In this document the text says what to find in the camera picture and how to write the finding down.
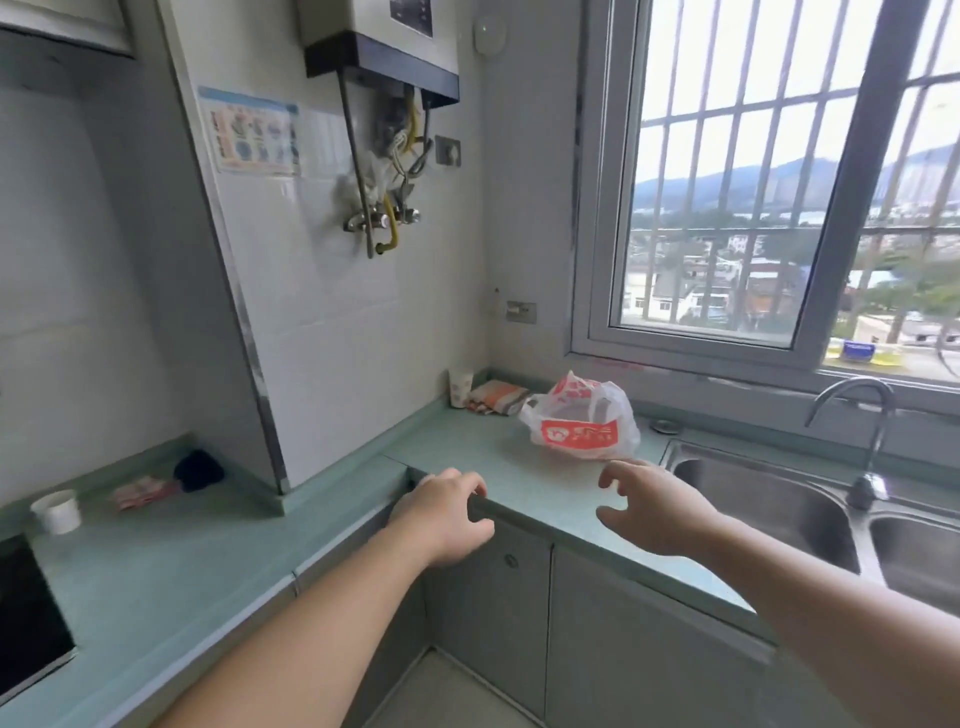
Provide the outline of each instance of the double sink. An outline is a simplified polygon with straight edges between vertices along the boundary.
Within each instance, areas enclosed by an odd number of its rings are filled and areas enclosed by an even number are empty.
[[[681,442],[666,468],[721,513],[960,617],[960,513],[895,499],[853,510],[842,483]]]

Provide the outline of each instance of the white plastic bag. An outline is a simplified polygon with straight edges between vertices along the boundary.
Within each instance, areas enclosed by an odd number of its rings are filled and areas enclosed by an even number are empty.
[[[633,457],[640,444],[627,394],[611,381],[580,379],[573,372],[549,394],[530,398],[519,419],[535,445],[584,460]]]

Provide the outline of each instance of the floor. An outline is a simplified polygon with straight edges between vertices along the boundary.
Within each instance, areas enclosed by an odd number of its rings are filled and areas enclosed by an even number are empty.
[[[368,728],[536,728],[439,653],[428,652]]]

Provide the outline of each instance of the paper cup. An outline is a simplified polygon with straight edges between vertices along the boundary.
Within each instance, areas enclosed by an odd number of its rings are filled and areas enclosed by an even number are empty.
[[[43,530],[59,536],[80,527],[80,506],[73,491],[57,491],[30,506]]]
[[[450,406],[463,409],[470,401],[470,390],[473,389],[473,370],[450,370]]]

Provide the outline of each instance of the sticker on wall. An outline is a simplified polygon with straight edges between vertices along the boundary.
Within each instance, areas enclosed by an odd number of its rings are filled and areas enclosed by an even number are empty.
[[[206,138],[221,172],[300,173],[296,105],[203,86],[197,91]]]

